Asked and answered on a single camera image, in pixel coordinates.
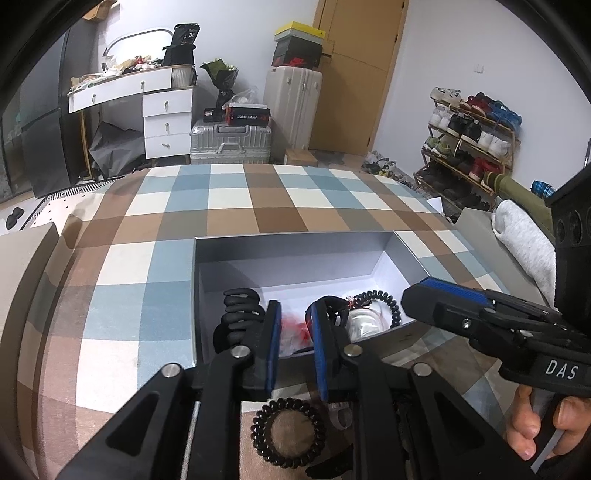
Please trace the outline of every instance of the black coiled hair tie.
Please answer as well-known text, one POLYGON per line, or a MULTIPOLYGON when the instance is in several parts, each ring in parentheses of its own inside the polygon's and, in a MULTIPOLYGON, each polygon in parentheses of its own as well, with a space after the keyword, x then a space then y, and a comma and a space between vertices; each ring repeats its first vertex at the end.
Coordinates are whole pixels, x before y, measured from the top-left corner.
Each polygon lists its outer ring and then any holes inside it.
POLYGON ((308 402, 301 401, 298 398, 295 400, 293 398, 279 398, 277 401, 271 400, 267 405, 263 405, 252 421, 251 430, 252 444, 256 448, 256 452, 266 462, 280 466, 281 468, 298 468, 299 466, 308 465, 308 463, 320 455, 326 443, 326 427, 318 410, 308 402), (299 411, 312 422, 312 426, 314 427, 314 442, 306 453, 292 458, 284 457, 267 443, 265 438, 267 427, 271 423, 270 420, 274 419, 281 410, 299 411))
POLYGON ((390 311, 392 311, 392 323, 390 324, 390 328, 400 326, 400 323, 402 322, 402 318, 400 317, 400 307, 398 306, 398 303, 396 303, 396 300, 394 300, 393 296, 387 291, 364 291, 353 297, 353 302, 351 303, 349 310, 361 309, 368 306, 374 300, 381 300, 390 307, 390 311))
POLYGON ((223 294, 226 296, 223 300, 226 313, 213 331, 213 348, 216 353, 239 345, 246 329, 253 322, 265 320, 265 309, 259 305, 261 298, 256 291, 251 288, 235 288, 226 290, 223 294))

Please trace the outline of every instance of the suitcase handle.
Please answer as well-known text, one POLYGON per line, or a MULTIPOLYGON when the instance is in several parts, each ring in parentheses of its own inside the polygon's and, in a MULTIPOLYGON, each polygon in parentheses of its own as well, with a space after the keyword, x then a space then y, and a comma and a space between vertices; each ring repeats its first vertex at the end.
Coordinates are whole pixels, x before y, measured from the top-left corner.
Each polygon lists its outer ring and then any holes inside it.
POLYGON ((223 149, 226 148, 226 147, 228 147, 228 148, 230 148, 230 147, 238 148, 238 150, 240 151, 240 153, 246 153, 246 151, 244 150, 244 147, 242 145, 240 145, 240 143, 234 143, 234 142, 223 142, 220 145, 220 148, 217 149, 217 153, 222 153, 223 149))
POLYGON ((219 134, 245 134, 246 133, 246 125, 242 127, 227 127, 224 125, 217 126, 217 133, 219 134))

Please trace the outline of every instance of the finger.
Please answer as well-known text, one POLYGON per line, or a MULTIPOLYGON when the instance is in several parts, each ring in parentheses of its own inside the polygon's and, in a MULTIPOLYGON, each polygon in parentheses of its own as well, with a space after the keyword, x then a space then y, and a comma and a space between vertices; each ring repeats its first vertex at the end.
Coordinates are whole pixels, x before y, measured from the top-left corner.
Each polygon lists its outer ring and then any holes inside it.
POLYGON ((554 413, 554 426, 564 430, 562 438, 552 450, 556 455, 565 455, 583 440, 591 424, 591 403, 588 399, 567 397, 554 413))
POLYGON ((554 413, 554 426, 560 430, 586 432, 591 425, 591 400, 566 397, 554 413))
POLYGON ((530 395, 532 388, 520 385, 515 391, 512 426, 527 439, 533 439, 540 432, 540 417, 531 409, 530 395))
POLYGON ((525 438, 511 425, 507 425, 507 443, 523 460, 529 460, 535 455, 535 442, 525 438))

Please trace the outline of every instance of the small cardboard box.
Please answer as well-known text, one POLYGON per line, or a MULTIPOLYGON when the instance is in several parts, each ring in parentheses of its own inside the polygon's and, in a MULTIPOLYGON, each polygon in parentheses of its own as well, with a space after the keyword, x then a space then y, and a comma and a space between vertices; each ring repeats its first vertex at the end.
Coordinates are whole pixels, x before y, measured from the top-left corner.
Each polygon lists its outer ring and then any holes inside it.
POLYGON ((84 20, 92 20, 94 22, 106 20, 106 18, 109 16, 111 6, 115 3, 115 1, 116 0, 103 0, 82 18, 84 18, 84 20))
POLYGON ((300 167, 317 167, 318 160, 309 150, 289 148, 285 151, 283 159, 285 165, 298 165, 300 167))

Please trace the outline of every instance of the desk drawer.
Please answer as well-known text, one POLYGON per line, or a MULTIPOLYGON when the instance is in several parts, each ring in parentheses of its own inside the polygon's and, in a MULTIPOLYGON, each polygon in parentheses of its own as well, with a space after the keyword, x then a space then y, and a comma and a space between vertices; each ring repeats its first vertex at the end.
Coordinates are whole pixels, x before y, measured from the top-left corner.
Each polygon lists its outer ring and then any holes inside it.
POLYGON ((191 112, 144 118, 144 138, 191 133, 191 112))
POLYGON ((169 113, 190 112, 193 108, 193 89, 169 90, 168 92, 144 95, 142 110, 144 118, 169 113))
POLYGON ((69 97, 70 113, 116 98, 166 90, 170 88, 171 82, 172 69, 155 69, 123 75, 71 95, 69 97))
POLYGON ((163 135, 146 138, 146 158, 189 155, 191 153, 191 134, 163 135))

